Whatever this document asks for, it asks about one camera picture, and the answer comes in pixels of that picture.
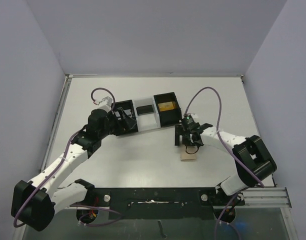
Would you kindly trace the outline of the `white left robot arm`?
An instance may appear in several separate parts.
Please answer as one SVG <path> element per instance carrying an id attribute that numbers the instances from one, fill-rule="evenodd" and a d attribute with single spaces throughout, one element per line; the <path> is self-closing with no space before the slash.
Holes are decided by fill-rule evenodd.
<path id="1" fill-rule="evenodd" d="M 28 182 L 21 180 L 15 185 L 11 206 L 15 228 L 28 225 L 40 232 L 61 210 L 78 202 L 85 206 L 93 203 L 94 186 L 82 179 L 64 189 L 58 187 L 101 147 L 105 137 L 117 136 L 137 126 L 136 118 L 121 107 L 117 112 L 115 115 L 109 107 L 93 110 L 87 124 L 70 137 L 62 155 Z"/>

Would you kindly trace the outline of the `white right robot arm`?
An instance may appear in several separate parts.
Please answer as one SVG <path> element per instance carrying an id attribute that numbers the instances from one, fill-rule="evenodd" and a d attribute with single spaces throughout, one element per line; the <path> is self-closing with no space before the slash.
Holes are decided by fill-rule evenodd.
<path id="1" fill-rule="evenodd" d="M 263 180 L 277 170 L 277 165 L 258 135 L 238 136 L 221 131 L 209 123 L 200 124 L 190 114 L 175 125 L 174 145 L 185 147 L 214 147 L 233 157 L 236 173 L 217 185 L 216 200 L 223 205 L 234 198 L 234 194 L 253 187 L 264 187 Z"/>

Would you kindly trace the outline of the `black card in tray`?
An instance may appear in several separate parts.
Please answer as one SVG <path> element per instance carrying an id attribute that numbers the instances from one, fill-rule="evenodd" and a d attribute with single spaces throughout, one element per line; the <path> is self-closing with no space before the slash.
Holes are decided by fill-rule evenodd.
<path id="1" fill-rule="evenodd" d="M 153 114 L 154 113 L 154 108 L 153 108 L 152 105 L 138 106 L 136 108 L 136 112 L 137 112 L 138 116 L 147 115 L 147 114 Z"/>

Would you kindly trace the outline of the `gold credit card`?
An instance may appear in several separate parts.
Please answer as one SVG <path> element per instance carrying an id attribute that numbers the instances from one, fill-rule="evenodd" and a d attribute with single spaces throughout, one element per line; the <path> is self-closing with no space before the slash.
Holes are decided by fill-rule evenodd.
<path id="1" fill-rule="evenodd" d="M 160 112 L 172 111 L 178 108 L 175 101 L 161 102 L 157 106 Z"/>

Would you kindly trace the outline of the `black left tray compartment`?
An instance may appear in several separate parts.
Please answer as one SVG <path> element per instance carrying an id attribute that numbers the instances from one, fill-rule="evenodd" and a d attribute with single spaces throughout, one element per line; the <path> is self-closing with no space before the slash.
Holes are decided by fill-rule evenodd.
<path id="1" fill-rule="evenodd" d="M 115 136 L 137 133 L 138 121 L 132 100 L 118 101 L 115 103 L 113 113 L 116 119 Z"/>

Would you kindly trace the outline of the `black tray compartment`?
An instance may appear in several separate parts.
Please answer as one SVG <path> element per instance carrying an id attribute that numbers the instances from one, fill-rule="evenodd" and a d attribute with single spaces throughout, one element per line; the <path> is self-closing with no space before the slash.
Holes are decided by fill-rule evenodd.
<path id="1" fill-rule="evenodd" d="M 154 95 L 157 106 L 160 126 L 162 128 L 173 126 L 182 119 L 181 107 L 174 92 Z"/>
<path id="2" fill-rule="evenodd" d="M 137 133 L 138 121 L 132 100 L 118 101 L 115 103 L 113 113 L 116 119 L 115 136 Z"/>

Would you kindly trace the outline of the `black right tray compartment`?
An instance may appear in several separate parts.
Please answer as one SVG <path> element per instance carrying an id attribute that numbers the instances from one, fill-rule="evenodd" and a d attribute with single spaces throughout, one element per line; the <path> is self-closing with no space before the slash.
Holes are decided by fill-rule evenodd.
<path id="1" fill-rule="evenodd" d="M 154 95 L 157 106 L 160 126 L 162 128 L 173 126 L 182 119 L 181 107 L 174 92 Z"/>

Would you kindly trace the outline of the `white middle tray compartment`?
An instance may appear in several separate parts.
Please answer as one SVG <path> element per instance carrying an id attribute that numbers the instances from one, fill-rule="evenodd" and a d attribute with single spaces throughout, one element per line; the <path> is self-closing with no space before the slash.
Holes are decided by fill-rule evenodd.
<path id="1" fill-rule="evenodd" d="M 153 96 L 132 100 L 139 132 L 156 130 L 161 127 L 158 109 Z M 148 113 L 140 113 L 140 107 L 148 106 Z"/>

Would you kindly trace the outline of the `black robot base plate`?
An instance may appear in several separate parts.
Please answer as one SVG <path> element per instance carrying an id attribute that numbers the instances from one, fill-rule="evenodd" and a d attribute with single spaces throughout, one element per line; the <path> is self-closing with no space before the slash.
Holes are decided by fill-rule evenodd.
<path id="1" fill-rule="evenodd" d="M 96 187 L 76 204 L 77 219 L 91 223 L 102 213 L 109 220 L 212 220 L 225 210 L 223 216 L 233 219 L 245 200 L 242 193 L 227 196 L 214 187 Z"/>

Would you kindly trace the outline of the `aluminium table edge rail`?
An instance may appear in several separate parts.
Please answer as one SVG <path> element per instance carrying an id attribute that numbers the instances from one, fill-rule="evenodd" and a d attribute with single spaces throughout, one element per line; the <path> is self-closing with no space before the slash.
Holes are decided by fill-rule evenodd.
<path id="1" fill-rule="evenodd" d="M 70 90 L 72 78 L 73 78 L 73 75 L 71 75 L 71 74 L 66 74 L 65 75 L 65 80 L 64 80 L 62 91 L 61 91 L 61 95 L 60 95 L 59 103 L 58 103 L 58 106 L 57 106 L 57 110 L 56 110 L 56 113 L 55 113 L 54 121 L 53 121 L 53 124 L 52 124 L 52 129 L 51 129 L 51 133 L 50 133 L 49 140 L 48 140 L 48 143 L 47 143 L 46 152 L 45 152 L 45 155 L 44 155 L 44 158 L 43 158 L 40 170 L 39 170 L 40 173 L 42 173 L 44 171 L 44 169 L 48 166 L 48 162 L 49 162 L 52 150 L 53 150 L 53 146 L 54 146 L 54 143 L 55 143 L 55 138 L 56 138 L 56 135 L 57 135 L 57 132 L 58 132 L 58 129 L 59 129 L 61 117 L 62 117 L 63 110 L 64 110 L 64 107 L 65 107 L 65 103 L 66 103 L 68 93 L 69 93 L 69 90 Z"/>

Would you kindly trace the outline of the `front aluminium rail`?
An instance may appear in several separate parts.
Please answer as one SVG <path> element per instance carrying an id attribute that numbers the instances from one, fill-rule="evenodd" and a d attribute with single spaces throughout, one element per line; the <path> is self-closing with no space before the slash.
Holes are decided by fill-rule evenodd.
<path id="1" fill-rule="evenodd" d="M 254 187 L 242 194 L 244 208 L 292 208 L 286 187 Z"/>

